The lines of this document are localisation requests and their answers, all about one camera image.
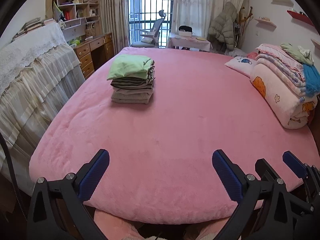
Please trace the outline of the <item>green folded garment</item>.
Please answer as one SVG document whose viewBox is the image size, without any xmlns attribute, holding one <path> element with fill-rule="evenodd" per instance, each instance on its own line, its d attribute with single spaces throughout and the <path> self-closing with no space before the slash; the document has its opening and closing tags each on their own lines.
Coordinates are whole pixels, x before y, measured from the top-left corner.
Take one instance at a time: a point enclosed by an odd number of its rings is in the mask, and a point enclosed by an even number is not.
<svg viewBox="0 0 320 240">
<path fill-rule="evenodd" d="M 295 47 L 290 43 L 282 43 L 280 47 L 299 63 L 310 66 L 314 65 L 314 60 L 310 49 L 304 49 L 302 46 Z"/>
</svg>

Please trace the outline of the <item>wooden coat rack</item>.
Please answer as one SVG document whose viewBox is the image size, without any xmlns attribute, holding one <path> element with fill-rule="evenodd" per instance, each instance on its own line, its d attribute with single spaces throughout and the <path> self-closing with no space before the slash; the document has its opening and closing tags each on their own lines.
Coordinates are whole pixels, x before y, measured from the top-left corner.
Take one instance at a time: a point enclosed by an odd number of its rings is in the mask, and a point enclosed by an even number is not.
<svg viewBox="0 0 320 240">
<path fill-rule="evenodd" d="M 245 7 L 241 7 L 239 14 L 238 14 L 238 32 L 236 36 L 236 46 L 238 48 L 241 48 L 242 46 L 242 40 L 244 38 L 244 34 L 246 31 L 246 27 L 253 16 L 253 7 L 249 7 L 248 14 L 245 15 Z"/>
</svg>

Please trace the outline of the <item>grey folded towel sweater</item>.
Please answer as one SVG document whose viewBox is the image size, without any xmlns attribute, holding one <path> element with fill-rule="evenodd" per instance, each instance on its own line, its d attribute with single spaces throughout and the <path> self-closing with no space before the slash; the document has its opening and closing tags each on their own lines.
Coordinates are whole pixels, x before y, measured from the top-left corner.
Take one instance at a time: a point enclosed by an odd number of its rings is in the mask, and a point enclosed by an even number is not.
<svg viewBox="0 0 320 240">
<path fill-rule="evenodd" d="M 116 103 L 148 104 L 152 95 L 153 93 L 120 94 L 114 92 L 111 99 Z"/>
</svg>

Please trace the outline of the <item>olive puffer jacket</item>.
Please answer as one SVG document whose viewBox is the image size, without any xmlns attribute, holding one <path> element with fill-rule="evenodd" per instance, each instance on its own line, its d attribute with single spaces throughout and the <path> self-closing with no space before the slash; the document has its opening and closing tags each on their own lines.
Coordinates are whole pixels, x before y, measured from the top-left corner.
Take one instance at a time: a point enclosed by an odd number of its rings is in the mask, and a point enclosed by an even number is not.
<svg viewBox="0 0 320 240">
<path fill-rule="evenodd" d="M 234 22 L 238 11 L 231 2 L 224 5 L 219 15 L 212 20 L 208 30 L 208 40 L 224 43 L 230 51 L 234 49 Z"/>
</svg>

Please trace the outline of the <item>striped folded sweater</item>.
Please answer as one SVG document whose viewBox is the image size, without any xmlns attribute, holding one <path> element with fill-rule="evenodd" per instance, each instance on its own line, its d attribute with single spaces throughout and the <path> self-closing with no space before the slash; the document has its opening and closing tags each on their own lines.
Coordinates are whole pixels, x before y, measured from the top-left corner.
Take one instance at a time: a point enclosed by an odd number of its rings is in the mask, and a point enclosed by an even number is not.
<svg viewBox="0 0 320 240">
<path fill-rule="evenodd" d="M 138 77 L 123 77 L 114 79 L 111 86 L 114 88 L 125 90 L 138 90 L 138 89 L 153 89 L 155 79 L 155 66 L 148 70 L 147 78 L 142 79 Z"/>
</svg>

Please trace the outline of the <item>pink cartoon pillow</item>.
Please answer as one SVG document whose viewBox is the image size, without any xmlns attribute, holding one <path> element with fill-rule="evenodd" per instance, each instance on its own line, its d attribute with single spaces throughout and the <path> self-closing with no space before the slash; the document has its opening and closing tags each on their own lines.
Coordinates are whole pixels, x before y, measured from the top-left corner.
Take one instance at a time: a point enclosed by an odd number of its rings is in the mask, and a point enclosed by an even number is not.
<svg viewBox="0 0 320 240">
<path fill-rule="evenodd" d="M 250 77 L 256 64 L 257 61 L 253 59 L 237 56 L 226 62 L 225 66 L 243 74 L 246 77 Z"/>
</svg>

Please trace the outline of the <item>wooden bookshelf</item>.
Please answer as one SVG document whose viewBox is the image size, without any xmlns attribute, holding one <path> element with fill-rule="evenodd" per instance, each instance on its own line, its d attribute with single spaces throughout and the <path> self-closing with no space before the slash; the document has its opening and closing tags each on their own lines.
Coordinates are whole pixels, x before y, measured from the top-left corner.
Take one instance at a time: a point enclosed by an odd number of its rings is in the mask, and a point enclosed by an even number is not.
<svg viewBox="0 0 320 240">
<path fill-rule="evenodd" d="M 101 33 L 99 0 L 46 0 L 46 17 L 57 19 L 58 10 L 66 28 L 85 27 Z"/>
</svg>

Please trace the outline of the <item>green t-shirt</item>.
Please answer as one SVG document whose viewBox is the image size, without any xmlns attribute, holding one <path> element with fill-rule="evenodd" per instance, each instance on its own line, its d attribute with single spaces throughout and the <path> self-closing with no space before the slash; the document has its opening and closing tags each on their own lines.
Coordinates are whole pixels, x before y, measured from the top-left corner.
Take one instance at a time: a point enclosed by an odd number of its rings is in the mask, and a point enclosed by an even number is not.
<svg viewBox="0 0 320 240">
<path fill-rule="evenodd" d="M 136 77 L 147 79 L 153 59 L 143 55 L 121 54 L 115 57 L 108 72 L 107 80 Z"/>
</svg>

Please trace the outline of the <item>grey office chair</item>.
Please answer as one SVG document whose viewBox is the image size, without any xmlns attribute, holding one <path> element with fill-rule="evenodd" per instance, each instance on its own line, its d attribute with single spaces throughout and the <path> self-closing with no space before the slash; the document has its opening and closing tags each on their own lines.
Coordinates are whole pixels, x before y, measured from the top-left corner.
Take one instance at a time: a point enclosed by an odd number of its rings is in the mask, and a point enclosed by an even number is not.
<svg viewBox="0 0 320 240">
<path fill-rule="evenodd" d="M 140 29 L 142 39 L 137 42 L 133 42 L 131 47 L 134 48 L 158 48 L 159 46 L 159 31 L 166 18 L 164 10 L 158 12 L 160 19 L 155 20 L 150 31 Z"/>
</svg>

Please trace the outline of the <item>beige folded sweater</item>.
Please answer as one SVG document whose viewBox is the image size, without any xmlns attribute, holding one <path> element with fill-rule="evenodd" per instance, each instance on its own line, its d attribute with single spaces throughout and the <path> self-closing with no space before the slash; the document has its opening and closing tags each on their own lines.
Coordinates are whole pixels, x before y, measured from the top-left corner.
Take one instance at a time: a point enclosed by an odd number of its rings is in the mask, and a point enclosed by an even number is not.
<svg viewBox="0 0 320 240">
<path fill-rule="evenodd" d="M 153 94 L 154 89 L 120 89 L 120 88 L 114 88 L 113 91 L 118 94 L 124 94 L 124 95 L 132 95 L 132 94 Z"/>
</svg>

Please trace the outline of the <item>pink striped folded blanket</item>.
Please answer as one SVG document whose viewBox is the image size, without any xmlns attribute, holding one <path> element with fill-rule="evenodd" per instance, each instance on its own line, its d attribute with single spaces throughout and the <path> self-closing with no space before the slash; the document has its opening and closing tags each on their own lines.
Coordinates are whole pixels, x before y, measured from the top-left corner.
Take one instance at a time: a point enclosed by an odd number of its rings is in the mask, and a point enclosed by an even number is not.
<svg viewBox="0 0 320 240">
<path fill-rule="evenodd" d="M 258 51 L 255 58 L 257 63 L 270 68 L 298 96 L 306 95 L 306 81 L 301 63 L 279 46 L 263 43 L 256 50 Z"/>
</svg>

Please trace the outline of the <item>white box with black lid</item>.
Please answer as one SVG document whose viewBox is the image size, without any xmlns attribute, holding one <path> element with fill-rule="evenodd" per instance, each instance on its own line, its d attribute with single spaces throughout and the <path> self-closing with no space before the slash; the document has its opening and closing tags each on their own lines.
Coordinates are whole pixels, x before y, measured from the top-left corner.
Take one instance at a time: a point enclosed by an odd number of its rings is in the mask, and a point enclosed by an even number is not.
<svg viewBox="0 0 320 240">
<path fill-rule="evenodd" d="M 183 37 L 192 37 L 193 29 L 187 25 L 181 25 L 178 28 L 178 35 Z"/>
</svg>

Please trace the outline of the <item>blue fringed cloth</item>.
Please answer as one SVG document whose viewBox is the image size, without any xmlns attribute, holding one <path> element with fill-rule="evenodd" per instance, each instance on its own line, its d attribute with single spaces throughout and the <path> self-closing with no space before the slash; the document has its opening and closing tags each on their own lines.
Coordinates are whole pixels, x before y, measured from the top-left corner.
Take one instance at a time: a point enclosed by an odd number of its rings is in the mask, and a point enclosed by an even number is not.
<svg viewBox="0 0 320 240">
<path fill-rule="evenodd" d="M 312 98 L 320 92 L 320 75 L 314 65 L 303 64 L 306 83 L 306 96 Z"/>
</svg>

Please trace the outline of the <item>lace covered cabinet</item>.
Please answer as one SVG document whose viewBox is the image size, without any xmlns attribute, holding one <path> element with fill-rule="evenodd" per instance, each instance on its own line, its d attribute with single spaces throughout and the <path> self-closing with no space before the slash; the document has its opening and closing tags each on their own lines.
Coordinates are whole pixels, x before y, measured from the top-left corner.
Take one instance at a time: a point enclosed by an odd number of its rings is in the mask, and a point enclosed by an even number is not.
<svg viewBox="0 0 320 240">
<path fill-rule="evenodd" d="M 80 61 L 57 23 L 39 27 L 1 49 L 1 135 L 17 185 L 34 183 L 29 161 L 50 123 L 84 83 Z"/>
</svg>

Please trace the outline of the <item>pink bed blanket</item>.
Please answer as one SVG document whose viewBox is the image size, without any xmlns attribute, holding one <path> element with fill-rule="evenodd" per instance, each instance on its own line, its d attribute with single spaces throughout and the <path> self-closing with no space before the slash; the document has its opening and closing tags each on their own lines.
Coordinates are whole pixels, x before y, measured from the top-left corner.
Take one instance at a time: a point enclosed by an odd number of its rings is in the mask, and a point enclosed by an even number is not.
<svg viewBox="0 0 320 240">
<path fill-rule="evenodd" d="M 152 224 L 189 224 L 229 217 L 231 201 L 212 166 L 221 149 L 245 173 L 264 158 L 288 190 L 301 184 L 283 163 L 291 151 L 319 165 L 308 127 L 284 129 L 249 78 L 225 66 L 227 56 L 177 49 L 137 49 L 155 61 L 148 104 L 111 100 L 110 62 L 68 100 L 29 163 L 33 181 L 62 179 L 100 150 L 110 165 L 88 205 Z"/>
</svg>

